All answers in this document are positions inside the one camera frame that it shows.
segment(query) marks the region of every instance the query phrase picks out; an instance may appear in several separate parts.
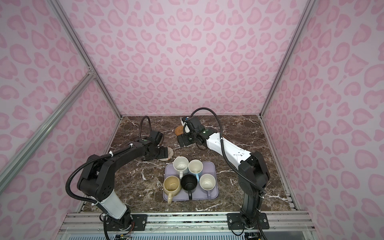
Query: mug handle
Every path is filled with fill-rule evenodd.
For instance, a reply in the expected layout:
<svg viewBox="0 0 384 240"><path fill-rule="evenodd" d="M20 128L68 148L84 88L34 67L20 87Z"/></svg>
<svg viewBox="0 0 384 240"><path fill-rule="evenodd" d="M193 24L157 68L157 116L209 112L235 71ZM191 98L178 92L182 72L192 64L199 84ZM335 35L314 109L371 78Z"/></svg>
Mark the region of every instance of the mug handle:
<svg viewBox="0 0 384 240"><path fill-rule="evenodd" d="M172 193L168 194L168 204L170 204L172 202Z"/></svg>

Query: pink leopard print wallpaper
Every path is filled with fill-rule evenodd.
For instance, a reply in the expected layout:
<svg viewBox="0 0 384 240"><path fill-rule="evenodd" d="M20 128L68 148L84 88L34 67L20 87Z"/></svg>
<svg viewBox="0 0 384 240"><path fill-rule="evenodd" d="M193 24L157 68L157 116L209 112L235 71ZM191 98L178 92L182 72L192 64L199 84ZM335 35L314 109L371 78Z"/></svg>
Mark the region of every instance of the pink leopard print wallpaper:
<svg viewBox="0 0 384 240"><path fill-rule="evenodd" d="M54 239L79 201L65 192L69 175L92 154L104 154L118 119L91 82L0 195L0 239ZM77 178L72 182L76 188Z"/></svg>
<svg viewBox="0 0 384 240"><path fill-rule="evenodd" d="M44 0L0 3L0 172L87 69Z"/></svg>
<svg viewBox="0 0 384 240"><path fill-rule="evenodd" d="M321 239L384 239L384 1L321 0L265 119Z"/></svg>
<svg viewBox="0 0 384 240"><path fill-rule="evenodd" d="M61 0L122 114L258 114L306 0Z"/></svg>

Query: brown marble surface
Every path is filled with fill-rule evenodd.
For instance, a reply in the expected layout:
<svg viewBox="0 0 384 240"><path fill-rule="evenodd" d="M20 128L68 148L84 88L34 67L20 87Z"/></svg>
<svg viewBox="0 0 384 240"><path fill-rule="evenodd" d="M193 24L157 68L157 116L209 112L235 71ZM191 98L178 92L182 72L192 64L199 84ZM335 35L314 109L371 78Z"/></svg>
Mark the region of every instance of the brown marble surface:
<svg viewBox="0 0 384 240"><path fill-rule="evenodd" d="M137 138L142 117L124 117L112 142L111 150L126 147ZM263 211L290 210L286 195L273 162L267 141L257 116L219 116L223 124L226 139L248 151L263 154L271 179L266 187L267 194L263 202ZM212 150L202 151L195 144L180 148L175 128L180 125L180 117L150 117L152 129L164 134L163 145L174 151L169 161L142 161L135 159L116 172L115 192L123 203L129 205L132 212L192 212L192 211L238 211L243 204L243 191L237 183L237 175L230 170L223 157ZM200 116L206 127L217 127L213 116ZM145 120L142 135L149 131ZM200 159L215 164L219 196L212 200L192 200L172 202L163 199L162 183L167 164L172 164L177 156L190 160ZM83 211L100 211L86 204Z"/></svg>

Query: mug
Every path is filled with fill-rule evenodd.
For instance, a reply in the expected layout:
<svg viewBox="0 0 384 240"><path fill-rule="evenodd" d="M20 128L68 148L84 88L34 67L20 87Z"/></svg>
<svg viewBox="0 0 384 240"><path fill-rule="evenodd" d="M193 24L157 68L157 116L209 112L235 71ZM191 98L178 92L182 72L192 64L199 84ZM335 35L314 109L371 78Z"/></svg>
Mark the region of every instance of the mug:
<svg viewBox="0 0 384 240"><path fill-rule="evenodd" d="M208 199L211 199L211 190L216 186L215 177L211 174L204 174L200 177L200 187L207 191Z"/></svg>
<svg viewBox="0 0 384 240"><path fill-rule="evenodd" d="M184 175L181 179L181 187L188 192L189 200L192 200L192 192L197 187L197 178L192 174Z"/></svg>
<svg viewBox="0 0 384 240"><path fill-rule="evenodd" d="M164 180L163 190L168 195L168 203L172 202L172 198L181 190L180 179L175 176L169 176Z"/></svg>
<svg viewBox="0 0 384 240"><path fill-rule="evenodd" d="M203 175L203 163L200 160L194 159L188 164L189 173L194 175L199 182L201 175Z"/></svg>
<svg viewBox="0 0 384 240"><path fill-rule="evenodd" d="M189 161L186 157L177 157L173 161L173 167L179 172L180 179L188 173L188 164Z"/></svg>

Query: lavender serving tray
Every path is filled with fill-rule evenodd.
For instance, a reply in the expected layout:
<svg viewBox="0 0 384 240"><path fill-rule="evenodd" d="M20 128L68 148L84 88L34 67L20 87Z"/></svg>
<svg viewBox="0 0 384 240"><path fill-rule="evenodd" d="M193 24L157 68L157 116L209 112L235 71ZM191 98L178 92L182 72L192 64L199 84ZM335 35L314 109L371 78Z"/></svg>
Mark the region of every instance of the lavender serving tray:
<svg viewBox="0 0 384 240"><path fill-rule="evenodd" d="M218 187L217 187L217 178L216 178L216 168L213 162L202 162L203 163L203 174L211 174L216 180L216 186L211 190L211 199L218 197ZM169 176L179 177L179 173L173 167L173 164L168 164L166 166L166 172L164 174L164 179ZM165 201L168 201L168 196L163 192L163 198ZM200 187L200 184L197 184L195 191L192 193L193 200L202 200L208 199L207 191L203 190ZM181 189L180 193L173 197L172 201L185 201L189 200L188 192Z"/></svg>

